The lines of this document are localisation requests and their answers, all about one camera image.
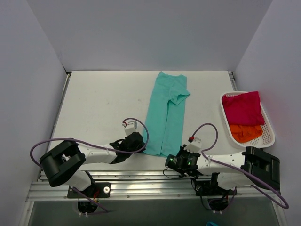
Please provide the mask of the teal t-shirt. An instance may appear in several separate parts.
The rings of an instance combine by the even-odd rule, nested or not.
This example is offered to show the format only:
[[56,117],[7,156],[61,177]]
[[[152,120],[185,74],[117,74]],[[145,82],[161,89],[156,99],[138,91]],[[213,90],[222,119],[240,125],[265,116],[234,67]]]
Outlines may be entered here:
[[185,101],[190,96],[187,77],[160,72],[150,97],[145,126],[149,135],[144,151],[147,155],[167,157],[176,155],[182,144]]

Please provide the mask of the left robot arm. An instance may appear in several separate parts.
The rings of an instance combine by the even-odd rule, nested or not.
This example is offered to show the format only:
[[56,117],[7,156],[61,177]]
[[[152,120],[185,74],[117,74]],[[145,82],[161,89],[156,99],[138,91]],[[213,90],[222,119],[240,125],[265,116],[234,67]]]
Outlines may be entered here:
[[132,132],[124,139],[119,139],[105,146],[80,147],[82,141],[68,138],[44,154],[39,162],[51,187],[63,184],[75,188],[83,197],[90,197],[97,191],[92,176],[81,171],[84,164],[118,164],[131,155],[141,153],[146,144],[139,132]]

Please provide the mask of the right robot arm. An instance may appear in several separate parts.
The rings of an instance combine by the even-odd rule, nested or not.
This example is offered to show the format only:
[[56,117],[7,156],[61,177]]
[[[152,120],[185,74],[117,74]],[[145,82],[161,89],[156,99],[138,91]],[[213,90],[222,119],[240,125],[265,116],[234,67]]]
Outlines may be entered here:
[[165,166],[193,178],[213,175],[209,189],[214,194],[244,185],[280,190],[280,160],[252,146],[242,152],[226,155],[189,153],[181,147],[176,156],[168,155]]

